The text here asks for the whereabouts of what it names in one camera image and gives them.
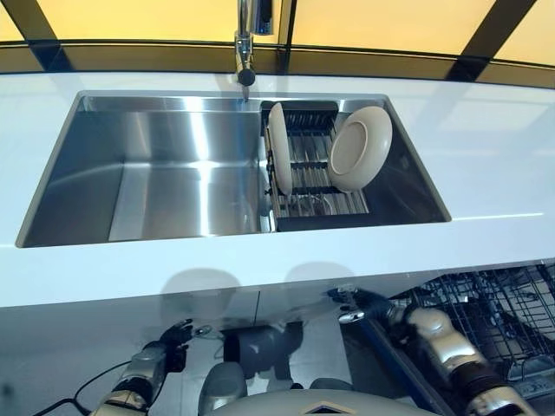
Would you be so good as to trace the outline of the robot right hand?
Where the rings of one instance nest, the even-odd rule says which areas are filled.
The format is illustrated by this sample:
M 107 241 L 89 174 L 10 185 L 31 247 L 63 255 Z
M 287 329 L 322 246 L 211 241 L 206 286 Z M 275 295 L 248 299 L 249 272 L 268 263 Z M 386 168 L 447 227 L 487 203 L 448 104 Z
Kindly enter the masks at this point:
M 327 291 L 328 297 L 341 306 L 338 321 L 342 325 L 364 319 L 387 321 L 394 304 L 385 296 L 366 289 L 343 286 Z

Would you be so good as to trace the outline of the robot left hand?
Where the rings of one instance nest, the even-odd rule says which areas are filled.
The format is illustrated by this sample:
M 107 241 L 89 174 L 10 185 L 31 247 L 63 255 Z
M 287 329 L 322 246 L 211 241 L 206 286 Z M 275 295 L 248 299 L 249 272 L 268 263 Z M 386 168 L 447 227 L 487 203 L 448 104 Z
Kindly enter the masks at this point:
M 183 348 L 194 337 L 192 319 L 176 322 L 168 328 L 159 338 L 167 348 Z

